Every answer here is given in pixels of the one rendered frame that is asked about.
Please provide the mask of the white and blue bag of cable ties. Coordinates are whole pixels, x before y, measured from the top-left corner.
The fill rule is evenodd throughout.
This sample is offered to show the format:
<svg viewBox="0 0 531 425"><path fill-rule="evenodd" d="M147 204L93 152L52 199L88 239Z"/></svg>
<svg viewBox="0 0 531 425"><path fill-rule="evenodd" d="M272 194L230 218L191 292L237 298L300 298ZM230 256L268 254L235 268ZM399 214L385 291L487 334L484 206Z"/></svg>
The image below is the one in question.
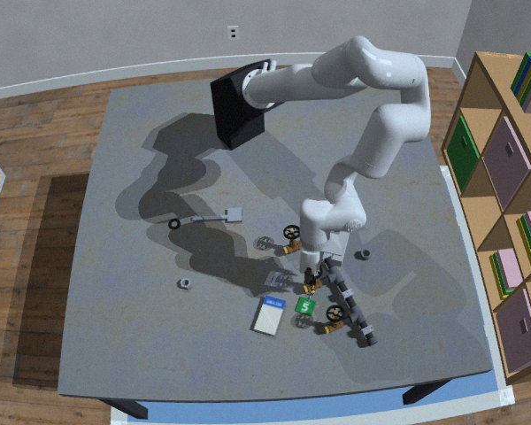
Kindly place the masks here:
<svg viewBox="0 0 531 425"><path fill-rule="evenodd" d="M285 304L285 300L265 296L254 331L275 336Z"/></svg>

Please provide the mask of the dark grey pipe with three valves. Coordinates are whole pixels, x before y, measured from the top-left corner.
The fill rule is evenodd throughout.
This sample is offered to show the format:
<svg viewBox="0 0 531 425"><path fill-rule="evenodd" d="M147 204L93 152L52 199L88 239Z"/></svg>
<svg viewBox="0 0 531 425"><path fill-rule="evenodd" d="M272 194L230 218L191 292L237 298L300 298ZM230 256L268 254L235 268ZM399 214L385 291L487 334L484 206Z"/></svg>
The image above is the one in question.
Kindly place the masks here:
<svg viewBox="0 0 531 425"><path fill-rule="evenodd" d="M292 229L289 230L289 228L292 228ZM295 228L297 228L299 231L294 231ZM288 234L285 234L286 230L289 232ZM298 234L295 235L295 233L298 233ZM297 250L302 249L300 242L296 240L300 236L300 227L298 227L297 225L289 225L284 228L283 235L286 238L290 239L289 245L286 245L283 248L283 251L285 254L290 254L291 252L296 252ZM305 286L303 286L304 292L309 293L312 291L312 287L314 288L314 290L316 290L316 289L323 287L323 285L327 283L335 282L336 286L338 286L342 292L340 299L343 303L347 301L350 307L351 314L349 314L348 317L344 318L345 311L340 305L331 305L330 307L328 307L327 318L331 321L331 323L327 324L326 327L324 327L326 334L332 333L339 328L343 328L344 325L346 324L356 322L361 327L361 330L359 332L360 337L362 339L366 337L368 345L372 346L378 343L376 337L373 336L373 331L374 331L373 326L372 325L367 326L366 318L362 314L358 305L356 305L356 303L353 300L353 296L354 296L353 290L347 289L346 285L344 284L344 279L342 278L342 275L340 274L338 268L336 266L331 265L332 255L333 254L324 252L323 259L322 259L322 265L327 264L327 267L329 269L328 272L330 274L328 274L327 277L318 279L322 275L322 267L319 266L320 272L318 272L319 275L316 276L317 277L316 279L318 279L316 280L316 285L313 285L314 286L313 287L311 285L305 284ZM329 310L331 310L332 308L334 308L333 313L329 312ZM337 312L335 308L339 308L341 310ZM342 316L338 314L340 312L343 312ZM332 318L330 318L328 314L333 314Z"/></svg>

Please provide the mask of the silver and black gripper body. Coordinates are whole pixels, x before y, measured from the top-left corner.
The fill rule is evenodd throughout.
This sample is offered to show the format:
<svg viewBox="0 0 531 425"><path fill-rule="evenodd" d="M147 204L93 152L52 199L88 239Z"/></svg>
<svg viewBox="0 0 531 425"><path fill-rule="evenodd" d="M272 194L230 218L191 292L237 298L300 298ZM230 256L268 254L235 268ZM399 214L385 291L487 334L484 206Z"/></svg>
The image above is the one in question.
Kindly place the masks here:
<svg viewBox="0 0 531 425"><path fill-rule="evenodd" d="M323 255L322 251L309 251L302 246L299 272L303 274L309 267L312 269L312 274L317 275Z"/></svg>

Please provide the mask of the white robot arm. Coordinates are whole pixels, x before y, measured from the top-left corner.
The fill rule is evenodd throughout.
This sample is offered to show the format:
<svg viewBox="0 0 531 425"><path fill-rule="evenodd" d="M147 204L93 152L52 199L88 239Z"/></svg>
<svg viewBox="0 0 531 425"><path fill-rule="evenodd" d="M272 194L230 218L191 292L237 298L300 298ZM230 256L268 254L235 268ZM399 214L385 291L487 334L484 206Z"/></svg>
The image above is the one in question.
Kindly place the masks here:
<svg viewBox="0 0 531 425"><path fill-rule="evenodd" d="M342 231L366 224L353 186L357 174L380 179L403 143L427 137L431 120L427 70L419 57L377 49L363 36L350 38L313 64L275 70L276 64L271 60L267 72L264 62L262 70L245 76L242 95L250 106L265 109L279 102L340 99L368 87L400 90L402 103L378 106L353 154L333 165L324 187L326 198L310 196L300 205L301 245L333 254L331 265L341 267L350 235Z"/></svg>

